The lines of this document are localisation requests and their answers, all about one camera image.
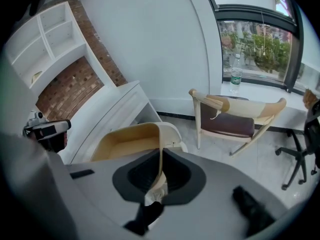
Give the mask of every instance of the plastic bottle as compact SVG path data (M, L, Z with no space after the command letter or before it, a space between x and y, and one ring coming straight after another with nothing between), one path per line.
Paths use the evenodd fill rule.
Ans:
M239 91L242 77L242 69L240 63L240 54L235 55L235 60L231 69L230 92L237 94Z

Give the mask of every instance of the white tile floor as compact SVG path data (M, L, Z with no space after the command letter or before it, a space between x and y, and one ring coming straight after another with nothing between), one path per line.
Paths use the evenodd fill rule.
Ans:
M288 183L296 164L294 157L289 154L275 154L279 147L295 149L293 138L287 137L285 133L267 131L248 149L233 158L229 153L240 147L241 142L201 135L201 148L197 149L195 121L168 116L161 116L161 119L177 127L189 153L239 169L272 192L288 208L310 197L319 181L320 172L313 176L310 174L314 168L315 156L308 155L307 182L298 184L298 180L303 179L300 169L291 186L286 191L281 189L283 183ZM305 148L303 135L298 135L298 139L302 148Z

